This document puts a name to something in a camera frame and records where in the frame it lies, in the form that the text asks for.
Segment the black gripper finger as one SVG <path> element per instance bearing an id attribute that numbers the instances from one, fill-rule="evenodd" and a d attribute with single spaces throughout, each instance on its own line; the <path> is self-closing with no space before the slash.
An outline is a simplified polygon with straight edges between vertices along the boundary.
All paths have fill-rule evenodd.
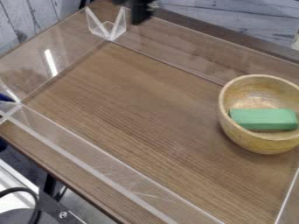
<path id="1" fill-rule="evenodd" d="M 131 24 L 140 25 L 151 18 L 156 7 L 155 0 L 131 0 Z"/>

